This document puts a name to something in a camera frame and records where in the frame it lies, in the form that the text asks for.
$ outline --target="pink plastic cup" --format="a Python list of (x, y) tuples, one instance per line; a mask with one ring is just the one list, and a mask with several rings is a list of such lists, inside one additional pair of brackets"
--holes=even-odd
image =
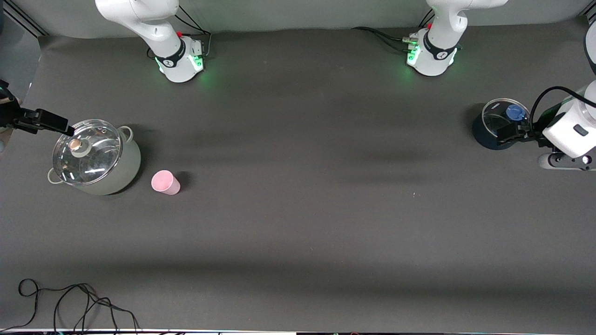
[(161, 170), (151, 179), (151, 187), (157, 192), (173, 196), (180, 191), (180, 182), (168, 170)]

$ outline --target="tangled black cable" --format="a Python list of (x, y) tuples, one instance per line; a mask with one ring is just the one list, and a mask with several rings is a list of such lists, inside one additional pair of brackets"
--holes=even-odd
[(404, 49), (404, 48), (398, 48), (395, 45), (393, 45), (392, 43), (398, 42), (401, 43), (402, 39), (399, 37), (393, 37), (389, 34), (385, 34), (384, 32), (374, 29), (374, 28), (370, 28), (370, 27), (354, 27), (352, 29), (356, 29), (356, 30), (364, 30), (366, 32), (371, 32), (373, 33), (376, 37), (378, 37), (383, 43), (385, 43), (387, 46), (389, 46), (389, 48), (397, 50), (397, 51), (402, 51), (402, 52), (409, 52), (409, 50)]
[[(23, 284), (28, 281), (33, 283), (33, 285), (35, 286), (35, 291), (33, 291), (29, 294), (25, 294), (25, 293), (23, 293)], [(110, 299), (108, 297), (99, 297), (97, 295), (97, 293), (95, 292), (95, 289), (87, 283), (73, 284), (73, 285), (64, 287), (62, 289), (46, 289), (45, 287), (40, 287), (39, 284), (35, 280), (33, 280), (31, 278), (26, 278), (26, 279), (21, 280), (21, 282), (18, 284), (18, 293), (21, 295), (21, 297), (30, 297), (30, 296), (35, 295), (35, 304), (33, 307), (33, 315), (31, 315), (31, 318), (29, 319), (29, 321), (25, 322), (24, 324), (14, 325), (12, 327), (2, 329), (2, 330), (0, 330), (0, 333), (3, 333), (7, 330), (14, 329), (14, 328), (26, 327), (33, 321), (33, 319), (35, 319), (35, 316), (37, 315), (37, 311), (38, 311), (38, 305), (39, 305), (39, 294), (41, 293), (41, 291), (50, 291), (50, 292), (65, 291), (62, 294), (62, 296), (60, 296), (60, 298), (58, 299), (58, 302), (56, 303), (56, 306), (54, 307), (53, 326), (54, 326), (54, 332), (56, 333), (57, 332), (56, 319), (57, 319), (57, 315), (58, 315), (58, 309), (60, 307), (60, 302), (69, 292), (71, 292), (74, 289), (79, 289), (80, 291), (82, 291), (83, 293), (85, 293), (87, 295), (87, 304), (85, 305), (85, 311), (84, 311), (83, 315), (79, 318), (77, 323), (74, 325), (73, 332), (76, 332), (76, 327), (80, 323), (81, 324), (80, 333), (83, 334), (83, 332), (85, 330), (85, 318), (87, 316), (87, 313), (89, 313), (95, 305), (100, 305), (100, 306), (105, 306), (105, 307), (110, 308), (111, 320), (112, 320), (115, 330), (118, 330), (120, 328), (118, 327), (118, 325), (116, 323), (116, 318), (114, 317), (114, 311), (124, 312), (124, 313), (128, 313), (131, 315), (132, 321), (133, 321), (133, 324), (135, 327), (135, 333), (137, 333), (138, 329), (141, 328), (141, 326), (139, 325), (139, 322), (136, 320), (136, 316), (131, 311), (129, 311), (127, 309), (120, 308), (120, 307), (112, 304), (112, 302), (110, 301)]]

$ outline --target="cooking pot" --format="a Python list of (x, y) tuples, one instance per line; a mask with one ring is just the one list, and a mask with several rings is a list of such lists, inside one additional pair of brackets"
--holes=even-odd
[[(130, 184), (141, 165), (141, 152), (130, 127), (116, 129), (106, 121), (93, 119), (73, 128), (72, 137), (62, 135), (54, 146), (50, 183), (65, 183), (97, 196), (118, 192)], [(60, 180), (53, 181), (53, 175)]]

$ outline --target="green led light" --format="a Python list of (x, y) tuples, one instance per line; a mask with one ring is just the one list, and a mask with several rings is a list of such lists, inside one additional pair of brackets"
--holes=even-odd
[(453, 55), (451, 56), (451, 60), (449, 60), (449, 65), (453, 64), (453, 59), (455, 59), (455, 54), (457, 53), (457, 48), (453, 50)]
[(408, 56), (408, 64), (415, 65), (416, 61), (418, 60), (418, 55), (420, 55), (420, 46), (416, 46), (413, 50), (410, 51), (410, 56)]
[(203, 60), (200, 56), (188, 55), (188, 58), (191, 60), (191, 64), (197, 72), (203, 69)]
[(159, 66), (159, 72), (163, 73), (162, 65), (159, 63), (159, 60), (157, 60), (157, 57), (155, 57), (155, 62), (157, 63), (157, 66)]

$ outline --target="pot handle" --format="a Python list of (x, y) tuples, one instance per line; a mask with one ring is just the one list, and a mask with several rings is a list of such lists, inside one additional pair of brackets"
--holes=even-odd
[(131, 127), (129, 127), (129, 126), (122, 126), (122, 127), (119, 127), (118, 128), (119, 131), (121, 131), (122, 129), (127, 129), (128, 132), (131, 133), (131, 135), (128, 137), (128, 139), (126, 139), (126, 143), (130, 143), (132, 141), (132, 135), (133, 135)]
[(64, 181), (62, 179), (60, 181), (52, 181), (52, 178), (50, 177), (50, 175), (52, 174), (52, 172), (54, 172), (54, 168), (53, 167), (48, 171), (48, 181), (50, 182), (50, 184), (59, 185), (59, 184), (64, 183)]

